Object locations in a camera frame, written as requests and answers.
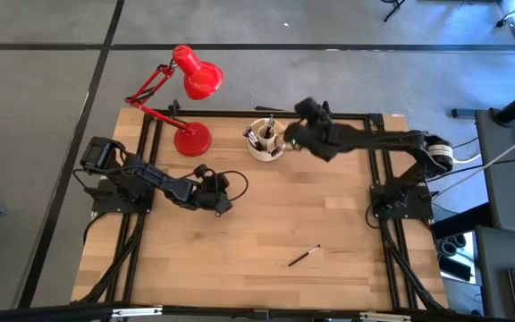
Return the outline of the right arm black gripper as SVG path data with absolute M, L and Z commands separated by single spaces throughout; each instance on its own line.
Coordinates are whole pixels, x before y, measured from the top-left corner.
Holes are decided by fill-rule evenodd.
M 301 130 L 300 142 L 294 138 L 286 140 L 291 149 L 302 150 L 302 148 L 306 148 L 315 157 L 329 162 L 343 152 L 342 130 L 344 128 L 345 126 L 341 123 L 329 123 L 314 127 L 301 127 L 301 123 L 289 123 L 283 136 L 294 137 Z

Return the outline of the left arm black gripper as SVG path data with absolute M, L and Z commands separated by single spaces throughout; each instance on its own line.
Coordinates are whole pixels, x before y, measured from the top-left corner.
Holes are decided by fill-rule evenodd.
M 226 191 L 229 181 L 222 173 L 202 175 L 200 179 L 201 182 L 194 190 L 195 205 L 204 210 L 215 210 L 215 217 L 221 217 L 222 213 L 232 208 Z

